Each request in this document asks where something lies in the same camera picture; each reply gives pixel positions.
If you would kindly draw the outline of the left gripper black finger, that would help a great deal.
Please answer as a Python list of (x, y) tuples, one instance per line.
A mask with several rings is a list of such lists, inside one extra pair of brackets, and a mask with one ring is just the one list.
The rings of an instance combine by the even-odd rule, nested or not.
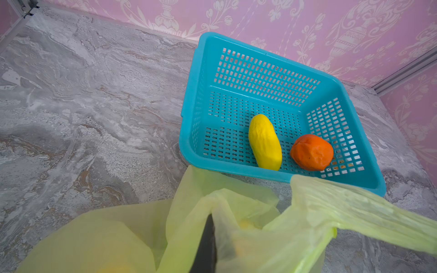
[(217, 264), (217, 249), (215, 225), (212, 215), (209, 215), (203, 230), (195, 260), (190, 273), (215, 273)]

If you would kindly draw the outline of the yellow plastic bag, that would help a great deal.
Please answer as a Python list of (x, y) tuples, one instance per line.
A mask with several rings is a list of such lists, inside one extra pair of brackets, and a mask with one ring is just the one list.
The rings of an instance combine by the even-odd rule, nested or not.
[(351, 185), (294, 175), (269, 188), (190, 166), (173, 199), (93, 210), (39, 242), (20, 273), (188, 273), (212, 215), (216, 273), (320, 272), (340, 229), (431, 255), (437, 223)]

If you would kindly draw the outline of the yellow toy fruit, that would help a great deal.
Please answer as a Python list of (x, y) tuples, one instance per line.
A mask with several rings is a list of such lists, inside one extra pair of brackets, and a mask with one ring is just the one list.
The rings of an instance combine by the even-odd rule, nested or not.
[(279, 171), (282, 165), (282, 148), (270, 120), (263, 114), (254, 116), (248, 135), (258, 167)]

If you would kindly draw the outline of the orange toy fruit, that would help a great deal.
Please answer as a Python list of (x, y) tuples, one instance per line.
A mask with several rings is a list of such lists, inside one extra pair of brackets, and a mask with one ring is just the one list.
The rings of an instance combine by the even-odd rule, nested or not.
[(295, 163), (306, 171), (323, 171), (333, 160), (330, 143), (312, 134), (300, 136), (290, 150)]

